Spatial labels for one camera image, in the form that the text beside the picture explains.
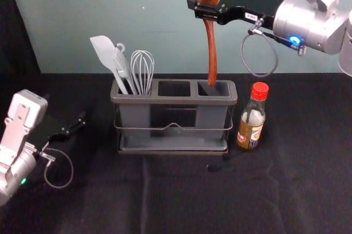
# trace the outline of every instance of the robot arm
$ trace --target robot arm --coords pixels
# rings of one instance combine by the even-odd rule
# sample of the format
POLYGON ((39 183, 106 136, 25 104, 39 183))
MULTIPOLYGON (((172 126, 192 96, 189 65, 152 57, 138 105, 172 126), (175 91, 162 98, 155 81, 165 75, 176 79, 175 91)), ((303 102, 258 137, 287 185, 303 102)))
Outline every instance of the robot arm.
POLYGON ((197 18, 221 25, 236 19, 253 23, 249 34, 265 34, 299 55, 306 46, 327 54, 340 52, 342 71, 352 75, 352 15, 336 8, 338 0, 219 0, 216 6, 187 2, 197 18), (260 31, 261 26, 273 35, 260 31))
POLYGON ((44 121, 45 127, 41 127, 41 135, 43 133, 51 134, 46 140, 46 145, 37 150, 34 145, 27 142, 31 140, 29 136, 35 133, 35 128, 42 122, 45 115, 48 102, 36 94, 22 90, 14 94, 8 117, 5 119, 6 129, 0 142, 0 206, 6 202, 17 191, 19 186, 25 182, 26 177, 36 166, 36 161, 40 157, 48 160, 44 171, 46 182, 53 188, 62 189, 71 183, 73 177, 72 161, 64 152, 57 149, 56 152, 62 153, 70 162, 71 179, 63 186, 54 186, 49 183, 46 177, 46 172, 50 164, 55 162, 56 158, 45 153, 45 148, 52 142, 63 142, 68 140, 70 136, 83 127, 86 122, 84 120, 85 112, 82 112, 78 121, 65 129, 56 122, 44 121))
POLYGON ((36 165, 37 150, 26 142, 26 138, 42 121, 47 106, 45 99, 28 90, 22 90, 12 98, 0 143, 0 206, 11 198, 36 165))

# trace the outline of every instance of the red bottle cap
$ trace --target red bottle cap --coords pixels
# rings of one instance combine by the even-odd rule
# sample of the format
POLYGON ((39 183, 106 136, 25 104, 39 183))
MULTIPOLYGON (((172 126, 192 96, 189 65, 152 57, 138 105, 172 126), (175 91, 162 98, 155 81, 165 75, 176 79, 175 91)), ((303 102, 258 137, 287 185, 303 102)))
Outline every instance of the red bottle cap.
POLYGON ((269 86, 266 83, 258 81, 253 85, 251 96, 253 99, 263 101, 268 96, 269 86))

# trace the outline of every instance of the black tablecloth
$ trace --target black tablecloth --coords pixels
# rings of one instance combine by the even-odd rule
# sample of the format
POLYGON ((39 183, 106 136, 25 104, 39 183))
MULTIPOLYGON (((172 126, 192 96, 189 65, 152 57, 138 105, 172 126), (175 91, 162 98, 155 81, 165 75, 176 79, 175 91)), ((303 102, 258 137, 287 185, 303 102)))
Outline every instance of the black tablecloth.
MULTIPOLYGON (((47 115, 70 122, 85 110, 89 120, 68 142, 52 145, 71 156, 72 185, 50 188, 39 161, 0 208, 0 233, 352 233, 352 79, 265 79, 270 91, 260 146, 244 153, 234 134, 256 79, 220 76, 238 91, 227 157, 118 154, 110 75, 2 80, 1 119, 12 95, 28 88, 50 94, 47 115), (223 170, 208 172, 208 164, 223 170)), ((66 164, 55 171, 65 177, 69 170, 66 164)))

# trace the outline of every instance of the gray utensil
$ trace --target gray utensil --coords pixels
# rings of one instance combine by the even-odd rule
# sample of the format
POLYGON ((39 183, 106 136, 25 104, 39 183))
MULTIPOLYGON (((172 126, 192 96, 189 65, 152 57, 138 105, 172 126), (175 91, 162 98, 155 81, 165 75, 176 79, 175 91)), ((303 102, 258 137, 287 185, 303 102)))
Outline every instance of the gray utensil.
POLYGON ((123 45, 122 43, 117 43, 115 48, 115 55, 114 55, 116 68, 119 75, 122 78, 127 80, 129 86, 131 87, 132 93, 134 95, 137 95, 138 93, 131 77, 130 64, 128 63, 125 55, 123 54, 124 51, 125 51, 125 45, 123 45))
POLYGON ((127 89, 117 72, 115 61, 114 61, 114 50, 115 46, 108 37, 95 36, 91 37, 90 41, 94 47, 95 52, 98 55, 100 62, 108 68, 115 76, 116 82, 124 95, 128 95, 127 89))

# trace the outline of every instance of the white spatula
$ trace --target white spatula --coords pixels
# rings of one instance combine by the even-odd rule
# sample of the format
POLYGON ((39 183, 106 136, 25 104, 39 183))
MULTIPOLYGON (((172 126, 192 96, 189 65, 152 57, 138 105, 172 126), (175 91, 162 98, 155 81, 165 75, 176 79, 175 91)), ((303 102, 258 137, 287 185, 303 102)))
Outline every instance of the white spatula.
POLYGON ((114 55, 115 46, 108 37, 95 36, 91 37, 90 41, 93 44, 94 50, 98 55, 100 62, 108 68, 115 76, 116 82, 124 95, 128 95, 127 89, 117 72, 114 55))

